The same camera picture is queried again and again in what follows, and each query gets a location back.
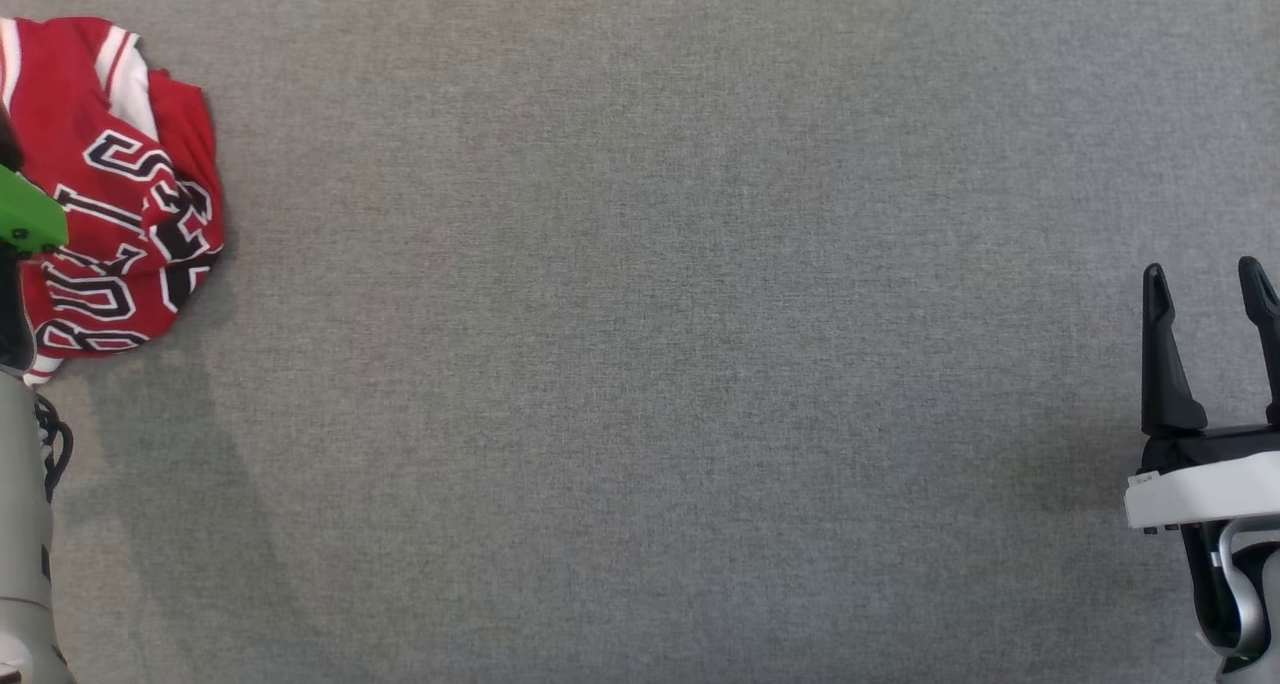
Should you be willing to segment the grey fabric sofa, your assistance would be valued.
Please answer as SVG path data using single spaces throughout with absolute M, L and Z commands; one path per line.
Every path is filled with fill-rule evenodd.
M 81 684 L 1210 684 L 1140 275 L 1270 400 L 1280 0 L 0 0 L 207 95 L 227 248 L 47 388 Z

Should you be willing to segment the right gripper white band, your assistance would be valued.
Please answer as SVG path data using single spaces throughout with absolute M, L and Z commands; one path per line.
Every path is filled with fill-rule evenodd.
M 1152 263 L 1143 274 L 1143 433 L 1153 437 L 1128 480 L 1125 514 L 1132 529 L 1179 532 L 1196 615 L 1212 647 L 1267 647 L 1261 569 L 1280 546 L 1262 546 L 1238 564 L 1233 538 L 1280 532 L 1280 295 L 1256 257 L 1239 259 L 1238 278 L 1262 348 L 1270 427 L 1201 432 L 1207 415 L 1181 364 L 1167 278 Z

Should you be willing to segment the red white basketball jersey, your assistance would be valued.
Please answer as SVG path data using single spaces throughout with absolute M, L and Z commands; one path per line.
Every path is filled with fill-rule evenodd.
M 0 105 L 69 233 L 22 274 L 37 387 L 172 328 L 227 241 L 216 137 L 204 91 L 96 17 L 0 18 Z

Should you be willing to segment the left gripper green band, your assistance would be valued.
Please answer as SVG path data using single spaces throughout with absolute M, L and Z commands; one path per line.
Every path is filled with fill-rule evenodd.
M 26 163 L 6 114 L 0 114 L 0 371 L 27 371 L 36 359 L 23 296 L 23 266 L 68 241 L 61 206 L 22 175 Z

